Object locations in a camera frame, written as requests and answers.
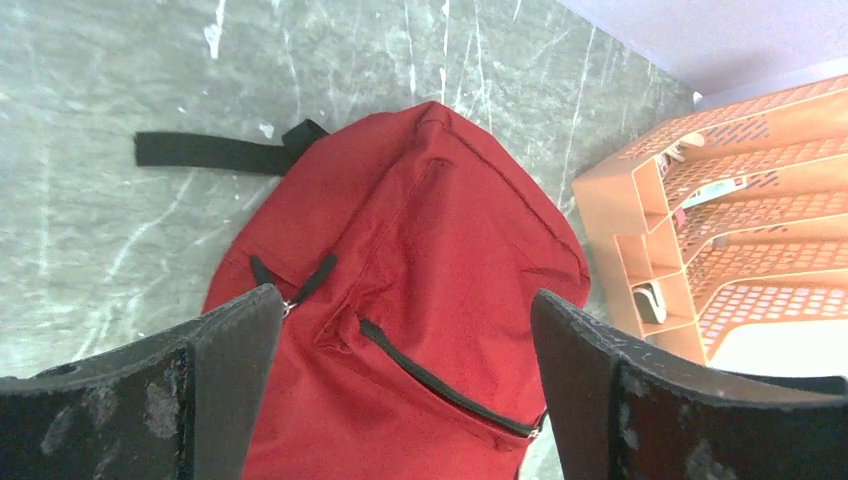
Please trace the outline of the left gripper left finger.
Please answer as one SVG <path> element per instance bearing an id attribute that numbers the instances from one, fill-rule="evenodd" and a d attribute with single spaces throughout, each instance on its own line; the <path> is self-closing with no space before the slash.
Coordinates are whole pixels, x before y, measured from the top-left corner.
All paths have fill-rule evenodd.
<path id="1" fill-rule="evenodd" d="M 5 479 L 237 479 L 283 324 L 264 285 L 196 319 L 1 381 Z"/>

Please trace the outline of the red student backpack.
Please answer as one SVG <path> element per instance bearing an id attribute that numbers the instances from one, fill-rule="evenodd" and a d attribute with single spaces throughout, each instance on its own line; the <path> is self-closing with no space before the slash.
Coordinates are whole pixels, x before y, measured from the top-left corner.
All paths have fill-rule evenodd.
<path id="1" fill-rule="evenodd" d="M 571 226 L 484 129 L 438 102 L 278 145 L 139 132 L 141 166 L 277 175 L 209 286 L 262 284 L 284 324 L 247 479 L 514 479 L 546 404 L 530 310 L 583 306 Z"/>

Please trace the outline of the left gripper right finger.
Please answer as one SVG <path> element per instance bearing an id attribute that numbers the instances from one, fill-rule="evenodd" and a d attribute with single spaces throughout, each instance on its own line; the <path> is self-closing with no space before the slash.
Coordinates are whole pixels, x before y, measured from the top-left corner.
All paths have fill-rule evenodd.
<path id="1" fill-rule="evenodd" d="M 847 383 L 713 369 L 542 290 L 531 327 L 568 479 L 843 479 Z"/>

